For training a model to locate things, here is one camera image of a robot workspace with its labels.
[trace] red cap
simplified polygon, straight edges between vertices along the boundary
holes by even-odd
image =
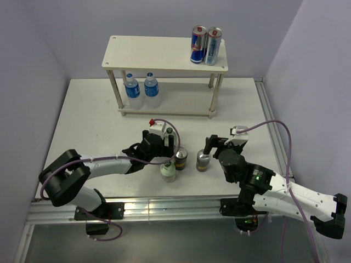
[[[154,119],[151,119],[151,120],[149,121],[149,124],[150,124],[150,127],[151,127],[152,125],[154,125],[154,124],[155,124]]]

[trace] red bull can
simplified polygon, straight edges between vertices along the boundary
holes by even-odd
[[[194,26],[193,36],[191,37],[190,60],[193,63],[200,63],[205,54],[207,30],[203,26]]]
[[[217,62],[220,40],[222,39],[222,31],[218,27],[211,27],[208,30],[206,42],[206,50],[203,61],[207,65],[214,65]]]

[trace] bottle label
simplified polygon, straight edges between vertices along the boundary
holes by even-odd
[[[139,97],[139,95],[140,95],[139,85],[136,85],[133,88],[126,87],[126,92],[127,92],[127,96],[129,98],[137,98],[137,97]]]
[[[145,85],[145,94],[148,97],[155,97],[158,95],[158,84],[156,84],[155,86],[146,86]]]

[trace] gray floor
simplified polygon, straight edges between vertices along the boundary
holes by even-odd
[[[251,237],[233,219],[133,222],[112,242],[86,238],[83,224],[37,225],[26,262],[280,262],[282,218],[273,218]],[[108,237],[116,234],[110,230]],[[287,219],[285,263],[313,262],[302,222]]]

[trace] shelf leg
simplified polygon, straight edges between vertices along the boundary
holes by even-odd
[[[217,100],[218,100],[220,86],[222,86],[223,77],[224,77],[224,74],[219,74],[218,75],[218,78],[217,78],[217,81],[216,81],[216,86],[215,86],[214,92],[213,92],[211,105],[210,105],[210,111],[211,112],[214,112],[216,110],[216,104],[217,104]]]
[[[110,79],[110,82],[112,84],[112,89],[114,90],[115,97],[117,100],[118,108],[124,108],[121,94],[120,94],[120,91],[118,89],[117,82],[115,79],[114,71],[113,70],[106,70],[106,72],[107,72],[107,75],[109,75],[109,79]]]
[[[210,82],[208,83],[208,87],[211,89],[213,88],[213,83],[214,83],[214,79],[216,77],[216,74],[215,73],[212,73],[211,74],[211,77],[210,77]]]
[[[122,75],[122,79],[123,79],[123,83],[127,82],[127,74],[125,70],[121,70],[121,75]]]

